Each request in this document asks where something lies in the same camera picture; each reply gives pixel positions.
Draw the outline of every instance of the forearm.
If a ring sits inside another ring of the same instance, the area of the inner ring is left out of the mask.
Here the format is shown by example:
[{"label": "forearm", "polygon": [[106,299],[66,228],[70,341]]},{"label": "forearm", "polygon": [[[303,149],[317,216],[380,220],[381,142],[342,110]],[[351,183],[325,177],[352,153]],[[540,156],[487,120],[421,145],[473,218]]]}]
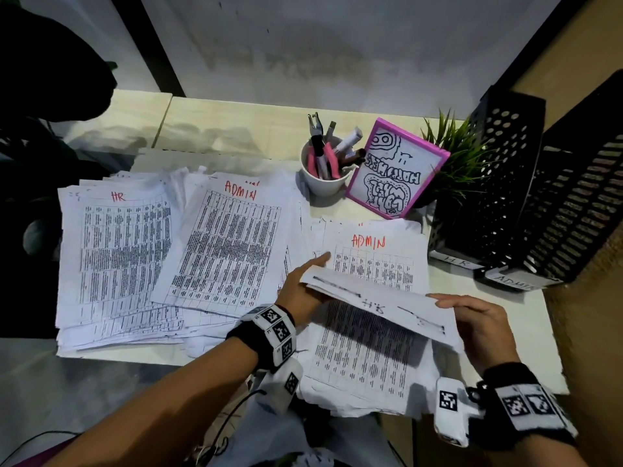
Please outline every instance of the forearm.
[{"label": "forearm", "polygon": [[528,467],[588,467],[575,447],[539,435],[522,439],[515,453]]},{"label": "forearm", "polygon": [[89,429],[46,467],[179,464],[257,365],[232,337]]}]

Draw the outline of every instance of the human hand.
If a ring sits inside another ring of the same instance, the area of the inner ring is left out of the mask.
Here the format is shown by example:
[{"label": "human hand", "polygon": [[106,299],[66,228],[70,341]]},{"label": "human hand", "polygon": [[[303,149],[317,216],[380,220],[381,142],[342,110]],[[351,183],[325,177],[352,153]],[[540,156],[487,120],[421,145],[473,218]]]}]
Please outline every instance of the human hand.
[{"label": "human hand", "polygon": [[454,306],[458,333],[465,343],[465,353],[476,371],[505,362],[520,362],[513,331],[502,306],[472,296],[431,293],[440,308]]},{"label": "human hand", "polygon": [[304,326],[312,319],[312,314],[316,306],[330,299],[316,290],[307,288],[307,285],[300,283],[305,271],[312,265],[324,267],[331,258],[331,252],[325,252],[322,256],[307,261],[300,267],[295,268],[285,279],[284,287],[279,292],[275,304],[287,309],[296,326]]}]

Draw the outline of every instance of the stack of papers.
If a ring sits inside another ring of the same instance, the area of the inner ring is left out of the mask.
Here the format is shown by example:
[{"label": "stack of papers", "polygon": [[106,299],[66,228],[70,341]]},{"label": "stack of papers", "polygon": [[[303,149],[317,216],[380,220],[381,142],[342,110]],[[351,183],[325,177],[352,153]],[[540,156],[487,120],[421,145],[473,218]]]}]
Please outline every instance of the stack of papers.
[{"label": "stack of papers", "polygon": [[454,314],[422,296],[420,224],[313,219],[298,173],[204,172],[120,172],[59,190],[59,348],[176,343],[198,357],[273,303],[293,268],[331,251],[305,274],[338,301],[298,336],[299,396],[341,416],[429,411],[435,345],[462,346]]}]

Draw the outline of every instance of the pen holder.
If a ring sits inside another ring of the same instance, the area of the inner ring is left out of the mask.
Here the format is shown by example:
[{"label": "pen holder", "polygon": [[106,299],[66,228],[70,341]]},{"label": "pen holder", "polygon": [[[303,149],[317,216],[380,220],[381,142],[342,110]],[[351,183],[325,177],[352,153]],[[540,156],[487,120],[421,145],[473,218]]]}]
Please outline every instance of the pen holder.
[{"label": "pen holder", "polygon": [[[335,148],[340,142],[341,138],[337,136],[332,136],[331,147]],[[303,177],[305,178],[305,183],[310,188],[311,192],[318,197],[330,197],[331,195],[335,195],[339,190],[346,185],[347,180],[353,175],[353,169],[348,171],[343,177],[340,177],[338,180],[322,180],[317,177],[314,177],[307,171],[307,154],[310,147],[312,147],[312,141],[308,140],[304,143],[303,148],[301,149],[301,168],[303,169]]]}]

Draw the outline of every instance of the cable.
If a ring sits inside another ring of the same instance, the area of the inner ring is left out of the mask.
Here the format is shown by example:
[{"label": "cable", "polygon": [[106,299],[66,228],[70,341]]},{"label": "cable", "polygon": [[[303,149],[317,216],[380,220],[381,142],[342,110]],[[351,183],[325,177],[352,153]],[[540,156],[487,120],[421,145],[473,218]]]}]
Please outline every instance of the cable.
[{"label": "cable", "polygon": [[402,457],[400,456],[400,454],[398,453],[398,451],[396,450],[396,448],[394,446],[392,446],[392,443],[389,442],[389,440],[387,440],[387,444],[389,444],[389,447],[392,449],[392,451],[394,452],[394,455],[396,457],[398,457],[398,460],[400,461],[400,463],[402,465],[404,465],[404,467],[408,467],[407,464],[404,462],[404,460],[402,460]]},{"label": "cable", "polygon": [[[216,436],[214,437],[214,441],[213,441],[212,445],[210,446],[210,448],[206,451],[205,454],[199,455],[199,458],[197,459],[197,465],[202,465],[203,466],[203,465],[206,465],[208,462],[210,462],[212,460],[212,457],[214,457],[214,455],[216,453],[216,449],[218,448],[216,443],[219,441],[219,437],[221,437],[221,434],[222,434],[223,429],[225,428],[226,424],[229,422],[229,420],[233,416],[233,414],[236,413],[238,408],[240,408],[245,401],[247,401],[249,398],[251,398],[256,393],[261,393],[262,395],[266,395],[266,391],[264,391],[264,390],[261,390],[261,389],[254,390],[251,393],[248,393],[242,400],[238,401],[238,404],[236,405],[236,407],[233,410],[231,410],[229,412],[229,415],[227,415],[227,418],[225,418],[225,422],[221,425],[221,429],[219,429],[219,432],[216,433]],[[229,438],[227,438],[227,441],[225,439],[223,439],[222,449],[219,451],[219,453],[217,455],[220,456],[221,454],[223,454],[223,452],[225,452],[225,449],[227,449],[228,445],[229,445]]]},{"label": "cable", "polygon": [[30,439],[25,440],[23,443],[21,443],[17,449],[15,449],[11,454],[9,454],[6,459],[4,459],[2,462],[0,462],[0,467],[2,467],[5,463],[7,463],[7,461],[13,457],[13,455],[15,455],[22,447],[26,446],[30,441],[32,441],[33,439],[38,438],[39,436],[43,436],[44,434],[52,434],[52,433],[56,433],[56,434],[73,434],[74,437],[76,436],[80,436],[82,433],[74,433],[73,431],[43,431],[42,433],[39,433],[35,436],[33,436]]}]

